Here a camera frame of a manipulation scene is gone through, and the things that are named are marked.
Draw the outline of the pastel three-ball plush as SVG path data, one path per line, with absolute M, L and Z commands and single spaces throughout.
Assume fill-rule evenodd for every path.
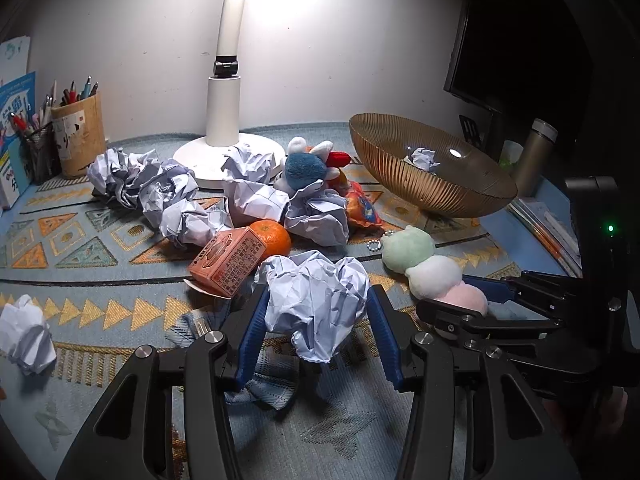
M 478 287 L 465 283 L 460 266 L 435 254 L 431 235 L 414 226 L 385 235 L 382 261 L 388 270 L 402 274 L 417 300 L 436 300 L 463 310 L 488 313 L 488 300 Z

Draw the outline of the orange printed small box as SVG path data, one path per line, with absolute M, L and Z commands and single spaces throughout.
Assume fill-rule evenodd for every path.
M 191 277 L 184 281 L 203 294 L 231 299 L 265 250 L 251 228 L 218 232 L 191 262 Z

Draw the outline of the white paper ball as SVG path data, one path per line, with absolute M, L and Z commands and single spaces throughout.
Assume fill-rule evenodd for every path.
M 269 257 L 255 281 L 270 292 L 267 330 L 288 335 L 299 359 L 311 363 L 332 360 L 363 317 L 371 287 L 360 261 L 333 262 L 318 250 Z

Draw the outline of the orange tangerine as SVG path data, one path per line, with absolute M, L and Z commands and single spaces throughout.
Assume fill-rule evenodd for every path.
M 256 236 L 264 243 L 265 250 L 260 260 L 272 256 L 288 256 L 292 248 L 292 240 L 288 231 L 277 221 L 258 220 L 250 225 Z

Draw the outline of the orange snack bag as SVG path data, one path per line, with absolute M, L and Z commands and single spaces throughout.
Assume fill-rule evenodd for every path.
M 358 182 L 349 182 L 345 198 L 347 221 L 350 226 L 363 229 L 380 228 L 382 226 L 382 219 Z

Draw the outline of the paper pile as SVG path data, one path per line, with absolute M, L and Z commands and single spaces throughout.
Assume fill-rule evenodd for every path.
M 87 169 L 93 194 L 143 214 L 151 228 L 179 248 L 205 246 L 216 234 L 233 228 L 227 203 L 208 209 L 196 199 L 194 172 L 154 151 L 126 153 L 109 148 Z

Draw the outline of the small paper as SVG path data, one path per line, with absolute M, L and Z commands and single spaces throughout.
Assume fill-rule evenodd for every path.
M 0 341 L 1 352 L 25 375 L 40 374 L 56 360 L 50 326 L 31 296 L 1 309 Z

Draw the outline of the white blue plush toy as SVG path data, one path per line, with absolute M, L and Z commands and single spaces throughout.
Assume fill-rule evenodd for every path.
M 273 185 L 293 196 L 297 191 L 317 181 L 331 182 L 341 177 L 341 171 L 352 162 L 346 152 L 337 151 L 329 140 L 310 145 L 302 136 L 294 136 L 286 148 L 283 170 Z

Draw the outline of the gold ribbed bowl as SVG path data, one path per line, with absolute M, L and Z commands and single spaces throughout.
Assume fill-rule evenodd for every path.
M 361 113 L 348 122 L 359 161 L 390 192 L 444 217 L 483 217 L 504 208 L 518 188 L 485 153 L 409 118 Z

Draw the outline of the crumpled paper in bowl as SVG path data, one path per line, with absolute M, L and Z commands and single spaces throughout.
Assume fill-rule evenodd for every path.
M 404 161 L 422 171 L 430 172 L 439 166 L 435 155 L 435 151 L 429 148 L 416 148 L 411 154 L 404 157 Z

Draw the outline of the white desk lamp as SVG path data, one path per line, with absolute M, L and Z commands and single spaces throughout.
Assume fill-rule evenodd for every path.
M 204 136 L 183 144 L 174 159 L 194 171 L 198 185 L 209 190 L 221 187 L 221 166 L 229 148 L 246 144 L 273 156 L 280 170 L 285 151 L 265 136 L 240 131 L 241 77 L 238 45 L 245 0 L 224 0 L 220 14 L 213 75 L 207 81 L 206 128 Z

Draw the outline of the cork pen holder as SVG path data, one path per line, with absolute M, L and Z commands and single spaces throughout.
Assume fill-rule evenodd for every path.
M 101 93 L 52 108 L 52 127 L 62 175 L 82 177 L 96 156 L 106 150 Z

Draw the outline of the black mesh pen holder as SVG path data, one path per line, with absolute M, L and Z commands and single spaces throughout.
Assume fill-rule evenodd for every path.
M 28 148 L 35 184 L 43 184 L 62 174 L 61 159 L 50 122 L 37 130 L 22 132 L 21 138 Z

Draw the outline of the blue cover book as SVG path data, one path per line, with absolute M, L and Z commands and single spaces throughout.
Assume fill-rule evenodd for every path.
M 32 182 L 26 143 L 14 130 L 12 117 L 23 122 L 36 111 L 36 73 L 1 87 L 1 208 L 11 209 Z

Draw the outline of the white cover book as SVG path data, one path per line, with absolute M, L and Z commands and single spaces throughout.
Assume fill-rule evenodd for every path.
M 27 73 L 29 36 L 19 36 L 0 44 L 0 86 Z

